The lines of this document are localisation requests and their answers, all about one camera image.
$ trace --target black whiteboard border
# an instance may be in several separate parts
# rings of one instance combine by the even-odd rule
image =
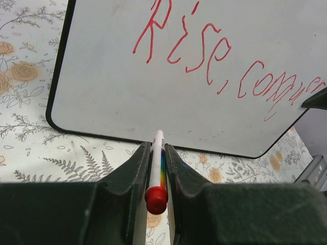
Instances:
[[[56,90],[57,90],[57,85],[59,81],[59,75],[60,75],[60,70],[61,70],[61,64],[63,61],[65,49],[66,49],[66,44],[68,40],[68,35],[69,35],[69,30],[71,27],[72,19],[73,19],[73,14],[74,14],[74,8],[75,8],[76,0],[68,0],[67,4],[67,10],[66,10],[66,15],[65,15],[65,20],[63,23],[62,27],[62,34],[60,37],[60,43],[59,43],[59,48],[58,48],[58,54],[57,54],[57,59],[56,59],[56,64],[55,64],[55,69],[52,77],[52,82],[51,82],[51,87],[50,87],[50,93],[49,93],[49,99],[48,99],[48,104],[46,106],[46,112],[45,112],[45,117],[48,122],[48,124],[55,130],[65,133],[65,134],[72,134],[72,135],[81,135],[81,136],[86,136],[86,137],[95,137],[95,138],[102,138],[102,139],[108,139],[108,140],[119,140],[123,142],[129,142],[129,143],[142,143],[140,140],[132,140],[132,139],[125,139],[125,138],[118,138],[118,137],[112,137],[112,136],[103,136],[103,135],[98,135],[98,134],[89,134],[89,133],[83,133],[83,132],[77,132],[77,131],[71,131],[71,130],[66,130],[58,127],[52,120],[51,118],[51,112],[52,112],[52,107],[53,103],[55,100],[55,95],[56,95]],[[205,151],[205,150],[199,150],[199,149],[193,149],[193,148],[185,148],[185,147],[180,147],[180,146],[174,146],[176,149],[180,150],[188,150],[188,151],[201,151],[204,153],[213,153],[213,154],[219,154],[219,155],[225,155],[225,156],[232,156],[232,157],[242,157],[242,158],[247,158],[247,159],[257,159],[259,157],[262,157],[265,155],[279,140],[286,134],[289,129],[296,124],[296,122],[308,111],[305,110],[304,113],[301,114],[301,116],[295,120],[295,122],[261,155],[257,157],[249,157],[249,156],[241,156],[241,155],[234,155],[234,154],[226,154],[226,153],[221,153],[221,152],[214,152],[214,151]]]

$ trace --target whiteboard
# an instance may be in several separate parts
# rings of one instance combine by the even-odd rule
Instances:
[[[70,0],[48,122],[259,157],[325,87],[326,12],[324,0]]]

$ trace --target rainbow striped marker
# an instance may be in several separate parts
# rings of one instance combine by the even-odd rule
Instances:
[[[152,143],[152,161],[149,169],[145,201],[152,214],[162,214],[167,207],[168,192],[166,187],[165,139],[161,130]]]

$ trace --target table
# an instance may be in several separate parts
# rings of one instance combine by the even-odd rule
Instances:
[[[66,6],[66,0],[0,1],[1,182],[96,181],[138,147],[59,133],[46,122]],[[178,152],[215,183],[293,182],[312,159],[294,128],[256,160]],[[167,212],[149,214],[146,244],[169,244],[167,224]]]

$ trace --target orange rose print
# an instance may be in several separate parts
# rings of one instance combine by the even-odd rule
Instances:
[[[155,215],[148,212],[148,219],[147,219],[148,228],[156,227],[157,225],[159,225],[160,221],[161,221],[161,214]]]
[[[29,63],[22,63],[14,65],[11,69],[6,71],[6,76],[14,78],[18,81],[31,81],[37,76],[35,66]]]
[[[200,162],[203,164],[205,164],[208,160],[205,153],[201,153],[199,157],[200,157]]]
[[[9,89],[8,84],[9,78],[5,76],[3,72],[0,71],[0,95],[3,95]]]
[[[270,165],[272,168],[276,171],[279,172],[281,170],[281,164],[279,163],[278,159],[274,156],[270,156],[269,158]]]
[[[284,160],[284,157],[283,157],[282,153],[279,152],[279,151],[276,152],[276,157],[277,157],[279,162],[282,162]]]
[[[7,55],[11,53],[13,50],[13,47],[10,43],[7,42],[0,42],[0,54]]]
[[[220,171],[217,168],[213,167],[210,170],[209,178],[214,183],[220,183],[221,182],[221,173],[220,173]]]

